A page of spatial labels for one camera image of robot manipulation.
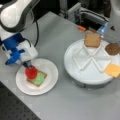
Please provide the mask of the white blue gripper body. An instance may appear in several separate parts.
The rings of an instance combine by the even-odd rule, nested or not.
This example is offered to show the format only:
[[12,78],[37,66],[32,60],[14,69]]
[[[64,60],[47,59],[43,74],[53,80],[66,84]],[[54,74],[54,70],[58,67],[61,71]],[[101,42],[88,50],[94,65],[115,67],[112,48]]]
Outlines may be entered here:
[[16,34],[3,40],[2,45],[8,57],[8,60],[5,62],[6,65],[11,65],[18,61],[26,62],[38,56],[35,47],[23,38],[21,34]]

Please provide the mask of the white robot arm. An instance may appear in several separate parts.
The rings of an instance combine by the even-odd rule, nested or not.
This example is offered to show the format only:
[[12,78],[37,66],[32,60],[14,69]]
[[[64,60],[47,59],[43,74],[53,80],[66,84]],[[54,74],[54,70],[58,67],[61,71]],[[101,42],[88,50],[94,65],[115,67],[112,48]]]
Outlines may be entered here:
[[7,56],[6,65],[21,63],[32,68],[31,61],[38,56],[35,46],[21,34],[32,21],[32,9],[40,0],[11,0],[0,5],[0,39]]

